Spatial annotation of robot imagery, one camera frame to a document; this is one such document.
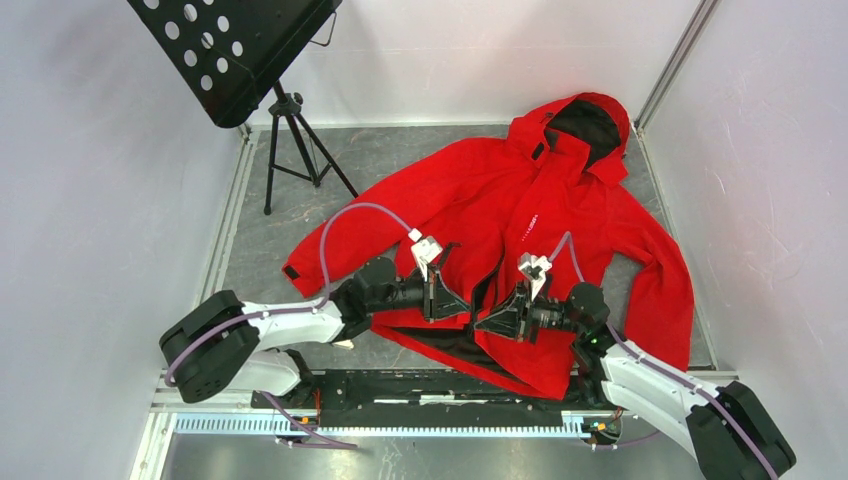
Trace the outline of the red hooded jacket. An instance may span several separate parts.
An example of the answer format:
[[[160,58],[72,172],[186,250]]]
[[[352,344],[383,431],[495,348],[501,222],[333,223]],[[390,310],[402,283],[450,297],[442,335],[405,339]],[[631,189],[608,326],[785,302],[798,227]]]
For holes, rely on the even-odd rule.
[[[448,250],[444,280],[471,309],[434,323],[413,311],[377,313],[373,332],[497,387],[560,399],[574,363],[571,333],[519,343],[475,331],[474,323],[520,282],[525,252],[551,261],[549,292],[558,299],[580,281],[599,284],[621,254],[640,265],[625,336],[686,369],[692,281],[678,244],[624,187],[630,131],[625,108],[602,93],[539,106],[502,138],[459,140],[379,181],[302,240],[283,274],[311,297],[388,249],[398,272],[410,274],[407,234],[416,228]]]

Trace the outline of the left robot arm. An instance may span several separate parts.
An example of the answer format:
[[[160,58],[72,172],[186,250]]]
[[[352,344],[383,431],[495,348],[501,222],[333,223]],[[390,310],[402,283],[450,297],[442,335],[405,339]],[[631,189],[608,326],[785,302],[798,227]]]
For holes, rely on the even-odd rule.
[[[392,260],[375,257],[328,296],[300,303],[240,301],[214,293],[159,339],[165,382],[188,404],[228,388],[265,391],[290,407],[306,405],[314,381],[291,350],[299,343],[335,344],[370,329],[381,312],[413,311],[438,322],[469,311],[445,283],[438,263],[400,277]]]

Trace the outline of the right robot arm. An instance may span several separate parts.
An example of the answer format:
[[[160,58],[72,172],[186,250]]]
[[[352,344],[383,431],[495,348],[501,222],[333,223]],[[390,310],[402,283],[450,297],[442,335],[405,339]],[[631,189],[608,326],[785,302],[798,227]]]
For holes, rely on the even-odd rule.
[[[575,334],[580,400],[639,416],[692,455],[706,479],[777,479],[796,465],[751,388],[738,380],[719,386],[660,361],[612,327],[609,315],[596,285],[578,283],[556,300],[520,284],[475,327],[531,344],[548,331]]]

